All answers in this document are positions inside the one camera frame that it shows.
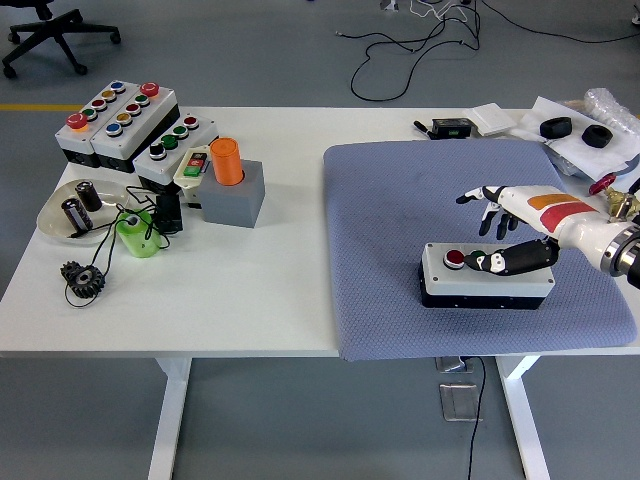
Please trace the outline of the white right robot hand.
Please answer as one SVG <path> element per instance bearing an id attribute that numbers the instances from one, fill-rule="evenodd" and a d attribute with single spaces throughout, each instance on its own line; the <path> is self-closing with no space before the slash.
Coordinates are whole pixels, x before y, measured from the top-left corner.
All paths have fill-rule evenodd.
<path id="1" fill-rule="evenodd" d="M 581 251 L 594 268 L 612 276 L 624 275 L 639 285 L 639 225 L 610 217 L 582 200 L 547 185 L 483 186 L 456 199 L 459 204 L 489 202 L 479 234 L 487 234 L 493 217 L 501 213 L 497 238 L 524 222 L 545 237 L 491 253 L 473 252 L 464 263 L 476 271 L 513 276 L 552 266 L 562 248 Z"/>

